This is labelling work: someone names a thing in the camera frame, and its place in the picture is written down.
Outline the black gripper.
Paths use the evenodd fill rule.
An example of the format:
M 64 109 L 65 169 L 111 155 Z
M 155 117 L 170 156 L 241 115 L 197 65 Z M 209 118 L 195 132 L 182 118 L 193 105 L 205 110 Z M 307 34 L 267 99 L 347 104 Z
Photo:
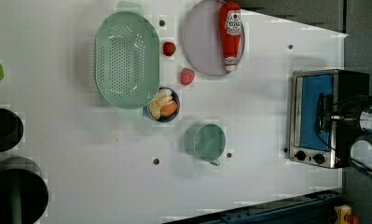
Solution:
M 331 95 L 323 98 L 323 132 L 328 133 L 328 139 L 323 143 L 330 149 L 347 148 L 364 131 L 361 127 L 361 115 L 369 99 L 366 95 L 333 102 Z

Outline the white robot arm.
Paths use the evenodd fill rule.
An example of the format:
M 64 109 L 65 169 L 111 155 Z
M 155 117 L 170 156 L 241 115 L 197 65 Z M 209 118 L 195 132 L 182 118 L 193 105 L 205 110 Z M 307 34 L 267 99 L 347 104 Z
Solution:
M 328 125 L 332 126 L 334 123 L 343 124 L 357 132 L 351 139 L 345 161 L 350 167 L 372 180 L 372 168 L 352 156 L 354 153 L 352 147 L 357 142 L 367 142 L 372 146 L 372 96 L 356 96 L 328 106 L 324 105 L 323 111 L 318 113 L 316 129 L 326 130 Z

